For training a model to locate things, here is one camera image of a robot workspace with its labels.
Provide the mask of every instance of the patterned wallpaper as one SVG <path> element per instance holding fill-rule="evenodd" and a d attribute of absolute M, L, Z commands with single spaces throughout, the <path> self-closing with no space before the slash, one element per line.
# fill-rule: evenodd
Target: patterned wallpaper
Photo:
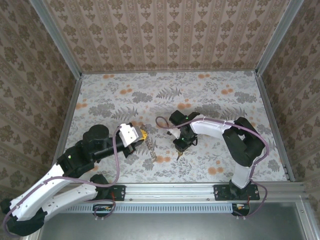
<path fill-rule="evenodd" d="M 320 1 L 305 0 L 263 80 L 298 181 L 320 220 Z"/>
<path fill-rule="evenodd" d="M 31 4 L 1 0 L 0 200 L 17 197 L 51 166 L 74 85 Z"/>
<path fill-rule="evenodd" d="M 84 73 L 254 69 L 289 0 L 44 0 Z"/>

